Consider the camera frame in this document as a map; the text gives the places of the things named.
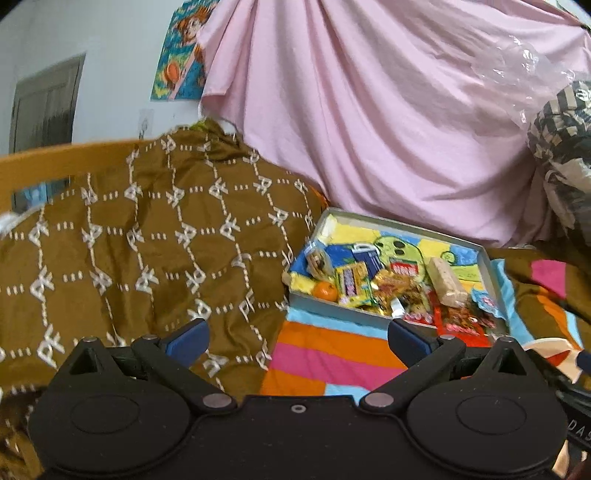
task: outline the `wooden bed rail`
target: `wooden bed rail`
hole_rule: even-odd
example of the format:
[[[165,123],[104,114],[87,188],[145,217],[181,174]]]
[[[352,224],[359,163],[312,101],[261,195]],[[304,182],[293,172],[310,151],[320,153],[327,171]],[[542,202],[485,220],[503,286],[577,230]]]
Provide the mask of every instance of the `wooden bed rail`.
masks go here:
[[[43,181],[97,172],[125,161],[135,146],[150,140],[126,140],[35,148],[0,157],[0,213],[12,210],[12,194]]]

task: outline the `pink fabric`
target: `pink fabric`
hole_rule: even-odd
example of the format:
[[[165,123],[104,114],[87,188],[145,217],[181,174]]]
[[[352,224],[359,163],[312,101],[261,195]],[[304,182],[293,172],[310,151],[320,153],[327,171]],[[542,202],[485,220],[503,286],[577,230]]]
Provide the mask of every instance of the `pink fabric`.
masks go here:
[[[566,298],[566,263],[556,260],[536,260],[531,263],[531,278],[560,298]]]
[[[354,212],[503,245],[545,234],[525,136],[472,72],[509,35],[589,71],[542,0],[224,0],[202,30],[203,104]]]
[[[269,367],[298,377],[328,384],[358,385],[367,390],[378,388],[404,372],[400,368],[352,362],[329,353],[281,342],[275,346]]]

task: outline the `beige wrapped snack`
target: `beige wrapped snack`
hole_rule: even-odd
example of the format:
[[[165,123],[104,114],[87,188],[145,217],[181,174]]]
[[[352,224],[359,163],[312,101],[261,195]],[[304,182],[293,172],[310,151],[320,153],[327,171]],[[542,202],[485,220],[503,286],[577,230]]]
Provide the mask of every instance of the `beige wrapped snack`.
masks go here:
[[[444,259],[433,257],[427,264],[427,273],[443,305],[454,308],[466,306],[468,292]]]

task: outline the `gray door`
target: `gray door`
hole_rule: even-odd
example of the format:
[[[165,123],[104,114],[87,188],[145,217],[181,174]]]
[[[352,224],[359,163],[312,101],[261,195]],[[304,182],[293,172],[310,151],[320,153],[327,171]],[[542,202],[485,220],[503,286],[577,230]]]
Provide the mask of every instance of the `gray door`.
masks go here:
[[[51,67],[17,84],[10,129],[11,152],[72,141],[72,125],[84,57]],[[23,212],[46,202],[67,180],[31,186],[14,194],[13,208]]]

